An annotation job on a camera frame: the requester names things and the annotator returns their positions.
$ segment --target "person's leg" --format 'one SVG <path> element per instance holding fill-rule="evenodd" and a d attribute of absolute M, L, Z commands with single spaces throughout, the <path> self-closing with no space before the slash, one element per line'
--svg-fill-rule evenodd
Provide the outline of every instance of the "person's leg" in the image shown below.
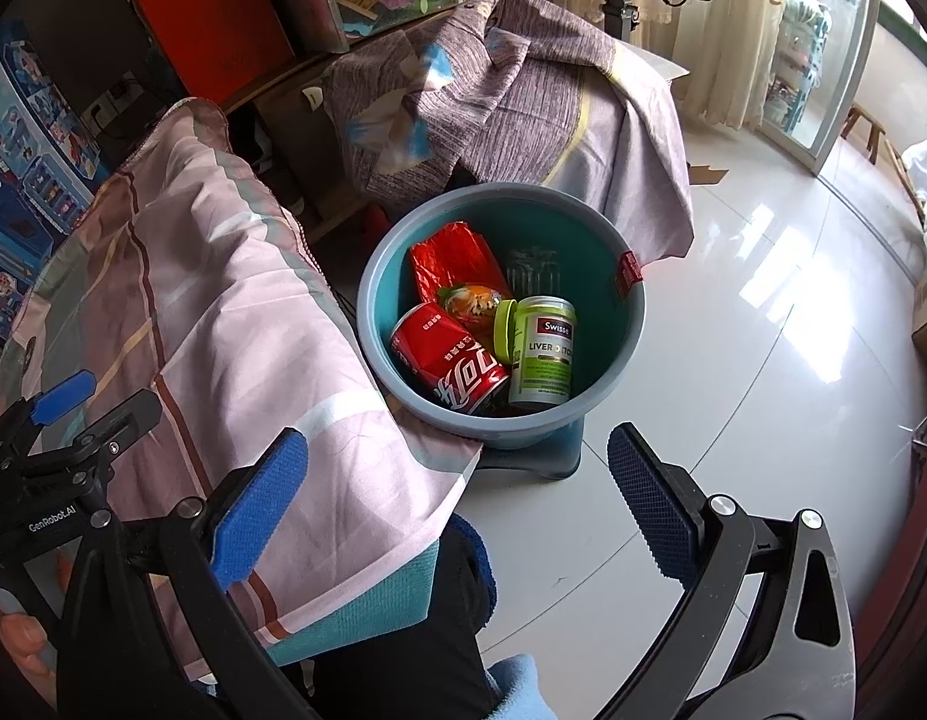
<path fill-rule="evenodd" d="M 313 659 L 311 703 L 324 720 L 482 720 L 498 699 L 476 648 L 489 598 L 470 541 L 440 537 L 427 619 Z"/>

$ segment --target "coca-cola can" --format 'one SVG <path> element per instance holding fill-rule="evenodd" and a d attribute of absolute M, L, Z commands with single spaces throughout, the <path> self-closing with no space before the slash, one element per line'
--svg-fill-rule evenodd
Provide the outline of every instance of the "coca-cola can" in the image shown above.
<path fill-rule="evenodd" d="M 488 415 L 510 374 L 436 303 L 407 311 L 390 336 L 397 357 L 450 410 Z"/>

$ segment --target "teal bucket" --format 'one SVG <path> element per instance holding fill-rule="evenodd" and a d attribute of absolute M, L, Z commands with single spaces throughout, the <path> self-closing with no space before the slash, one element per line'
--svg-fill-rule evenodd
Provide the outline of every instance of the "teal bucket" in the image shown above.
<path fill-rule="evenodd" d="M 397 320 L 420 302 L 407 250 L 450 221 L 465 221 L 483 235 L 501 266 L 510 250 L 556 252 L 559 296 L 577 309 L 571 397 L 563 405 L 507 418 L 452 412 L 418 394 L 413 374 L 390 351 Z M 646 299 L 642 281 L 625 300 L 616 289 L 614 276 L 628 249 L 602 215 L 560 191 L 493 183 L 441 194 L 400 220 L 370 257 L 356 299 L 356 327 L 366 359 L 383 385 L 431 425 L 498 449 L 541 442 L 606 398 L 633 356 Z"/>

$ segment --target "bucket rim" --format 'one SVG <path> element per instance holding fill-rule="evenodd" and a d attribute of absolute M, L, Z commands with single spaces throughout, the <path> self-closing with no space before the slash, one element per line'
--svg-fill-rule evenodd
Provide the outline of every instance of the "bucket rim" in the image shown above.
<path fill-rule="evenodd" d="M 370 322 L 370 317 L 375 314 L 371 306 L 379 288 L 383 270 L 393 258 L 396 248 L 407 237 L 407 233 L 417 226 L 422 218 L 431 218 L 433 215 L 470 205 L 474 201 L 485 202 L 495 199 L 529 200 L 557 208 L 591 226 L 618 257 L 630 251 L 623 235 L 603 214 L 570 194 L 537 184 L 505 181 L 462 187 L 436 196 L 410 211 L 386 233 L 383 240 L 373 250 L 364 269 L 364 275 L 359 281 L 359 291 L 356 296 L 356 333 L 362 351 L 374 373 L 383 382 L 385 389 L 414 415 L 431 424 L 436 424 L 443 430 L 466 437 L 479 438 L 488 434 L 506 436 L 551 431 L 580 419 L 582 415 L 604 400 L 615 381 L 620 378 L 623 369 L 636 351 L 647 314 L 646 289 L 644 282 L 638 281 L 633 284 L 626 296 L 626 303 L 630 309 L 630 324 L 620 351 L 612 364 L 607 367 L 599 379 L 579 395 L 543 412 L 522 416 L 471 416 L 444 409 L 414 391 L 390 360 L 383 339 L 374 324 Z"/>

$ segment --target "metal screw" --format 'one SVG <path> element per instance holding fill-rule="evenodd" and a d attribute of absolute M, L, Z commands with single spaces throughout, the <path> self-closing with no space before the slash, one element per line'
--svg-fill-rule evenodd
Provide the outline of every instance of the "metal screw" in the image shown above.
<path fill-rule="evenodd" d="M 730 517 L 730 514 L 737 510 L 737 505 L 732 498 L 727 498 L 725 495 L 714 495 L 713 500 L 710 501 L 710 508 L 717 514 Z"/>
<path fill-rule="evenodd" d="M 97 509 L 90 515 L 90 524 L 95 528 L 105 528 L 110 524 L 110 512 L 108 509 Z"/>
<path fill-rule="evenodd" d="M 184 498 L 176 505 L 176 512 L 183 519 L 193 519 L 203 511 L 203 501 L 199 498 Z"/>
<path fill-rule="evenodd" d="M 817 514 L 813 509 L 803 509 L 803 511 L 800 512 L 800 519 L 803 520 L 803 524 L 808 528 L 817 530 L 823 527 L 823 517 Z"/>

